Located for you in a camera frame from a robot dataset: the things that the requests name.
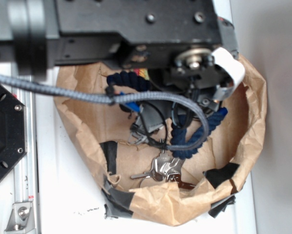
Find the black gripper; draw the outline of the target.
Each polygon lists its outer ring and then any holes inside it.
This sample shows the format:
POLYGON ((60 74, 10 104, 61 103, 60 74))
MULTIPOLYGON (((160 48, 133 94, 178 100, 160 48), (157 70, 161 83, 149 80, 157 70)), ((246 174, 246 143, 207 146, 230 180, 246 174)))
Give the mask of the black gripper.
POLYGON ((197 92, 223 101, 238 86, 234 26, 211 0, 50 0, 47 67, 102 62, 146 68, 154 90, 74 98, 96 103, 170 100, 197 92))

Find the robot arm wrist link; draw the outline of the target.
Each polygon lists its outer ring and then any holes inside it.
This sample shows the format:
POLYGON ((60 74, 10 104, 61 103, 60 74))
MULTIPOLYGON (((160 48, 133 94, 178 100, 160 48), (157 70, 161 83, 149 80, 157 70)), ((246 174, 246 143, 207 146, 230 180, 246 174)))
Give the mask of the robot arm wrist link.
POLYGON ((58 43, 56 1, 0 0, 0 63, 15 63, 19 75, 44 81, 58 43))

